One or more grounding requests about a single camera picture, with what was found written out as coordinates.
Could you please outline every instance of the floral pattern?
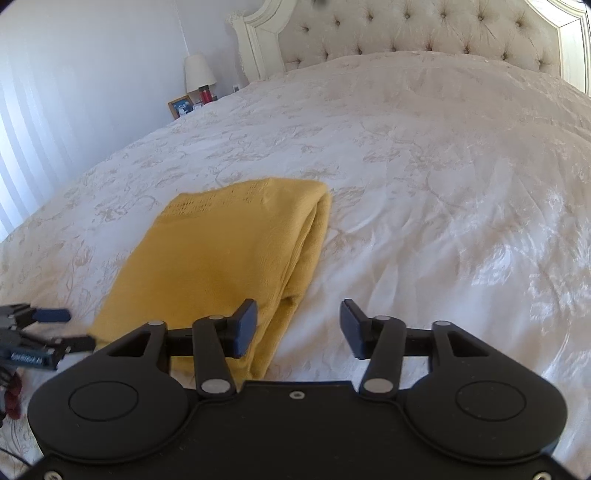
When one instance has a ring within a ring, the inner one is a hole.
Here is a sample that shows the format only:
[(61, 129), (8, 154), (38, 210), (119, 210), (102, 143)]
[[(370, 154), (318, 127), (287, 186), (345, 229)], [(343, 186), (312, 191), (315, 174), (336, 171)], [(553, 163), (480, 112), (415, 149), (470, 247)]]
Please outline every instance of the floral pattern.
[[(36, 330), (84, 332), (178, 193), (318, 179), (335, 199), (326, 243), (268, 378), (359, 382), (366, 362), (339, 330), (344, 298), (413, 327), (451, 320), (558, 386), (570, 415), (556, 455), (583, 476), (590, 132), (584, 94), (481, 57), (382, 53), (295, 70), (180, 118), (64, 189), (0, 245), (0, 303), (68, 307), (70, 324)], [(405, 363), (402, 384), (425, 371)], [(23, 376), (26, 406), (51, 373)], [(26, 417), (5, 422), (0, 446), (40, 455)], [(20, 471), (6, 456), (0, 468)]]

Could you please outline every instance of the photo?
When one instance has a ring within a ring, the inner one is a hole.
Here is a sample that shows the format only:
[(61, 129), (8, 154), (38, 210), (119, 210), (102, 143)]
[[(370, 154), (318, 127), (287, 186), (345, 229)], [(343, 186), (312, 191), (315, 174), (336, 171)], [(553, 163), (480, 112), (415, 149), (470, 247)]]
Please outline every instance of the photo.
[(185, 95), (184, 97), (169, 102), (168, 107), (176, 120), (177, 118), (193, 111), (193, 102), (188, 95)]

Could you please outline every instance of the cable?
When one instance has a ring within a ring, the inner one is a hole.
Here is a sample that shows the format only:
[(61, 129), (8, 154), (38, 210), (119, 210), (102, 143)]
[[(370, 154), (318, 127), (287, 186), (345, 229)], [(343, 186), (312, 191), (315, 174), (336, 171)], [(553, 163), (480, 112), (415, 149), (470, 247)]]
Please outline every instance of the cable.
[(18, 460), (19, 462), (21, 462), (23, 465), (31, 468), (31, 464), (29, 462), (27, 462), (23, 457), (21, 457), (20, 455), (17, 455), (16, 453), (12, 453), (9, 452), (8, 450), (6, 450), (5, 448), (0, 447), (0, 452), (4, 452), (7, 455), (10, 455), (12, 458), (14, 458), (15, 460)]

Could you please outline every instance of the white headboard frame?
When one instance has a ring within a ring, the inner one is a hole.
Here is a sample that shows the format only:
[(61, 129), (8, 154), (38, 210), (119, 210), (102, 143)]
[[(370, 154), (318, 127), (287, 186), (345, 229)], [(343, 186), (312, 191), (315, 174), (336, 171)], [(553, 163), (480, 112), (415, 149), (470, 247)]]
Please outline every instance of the white headboard frame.
[[(298, 1), (314, 0), (265, 0), (252, 15), (233, 14), (229, 18), (238, 35), (242, 67), (249, 82), (286, 71), (279, 35)], [(560, 76), (591, 95), (591, 31), (584, 5), (568, 4), (566, 0), (524, 1), (556, 31)]]

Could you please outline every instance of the folded yellow blanket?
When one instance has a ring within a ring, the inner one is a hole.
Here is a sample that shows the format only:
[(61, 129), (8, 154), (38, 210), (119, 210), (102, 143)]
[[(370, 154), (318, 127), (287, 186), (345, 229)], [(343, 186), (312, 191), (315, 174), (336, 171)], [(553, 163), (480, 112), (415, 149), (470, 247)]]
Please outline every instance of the folded yellow blanket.
[[(310, 284), (329, 210), (326, 185), (310, 180), (177, 196), (122, 267), (91, 334), (110, 342), (154, 319), (185, 328), (252, 298), (256, 334), (230, 368), (237, 381), (262, 378)], [(173, 368), (192, 369), (190, 359), (179, 360)]]

